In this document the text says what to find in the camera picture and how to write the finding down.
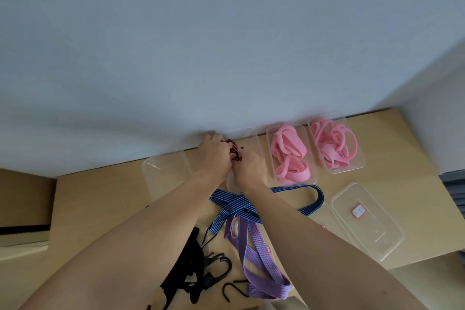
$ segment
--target tabletop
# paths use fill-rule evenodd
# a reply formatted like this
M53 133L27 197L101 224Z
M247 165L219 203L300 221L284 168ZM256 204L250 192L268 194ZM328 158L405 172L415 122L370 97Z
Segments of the tabletop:
M465 248L465 221L401 113L397 109L388 109L351 117L348 123L366 157L366 166L340 174L330 174L318 166L316 184L323 190L326 201L351 182L362 184L401 227L405 240L381 265L392 269ZM266 137L259 136L259 141L270 167ZM185 153L195 168L197 149ZM313 155L317 156L315 147ZM48 276L92 241L151 202L142 175L142 162L121 163L58 178L47 258ZM269 178L269 186L278 186L274 178ZM296 208L316 199L310 188L279 195ZM197 222L202 236L219 211L220 208L212 202L202 210ZM313 218L319 223L317 219L331 224L333 216L322 210ZM276 264L282 269L263 226L260 228ZM192 309L205 309L213 303L224 309L244 309L259 304L260 300L244 298L234 289L228 290L231 303L224 300L222 285L244 279L239 256L222 237L215 238L207 248L207 253L226 254L233 263L233 270L225 280L202 292L199 302L190 305ZM220 274L223 268L223 265L214 266L212 273ZM153 309L162 308L164 303L161 289L155 289ZM190 304L189 296L180 290L170 309L183 309L186 304Z

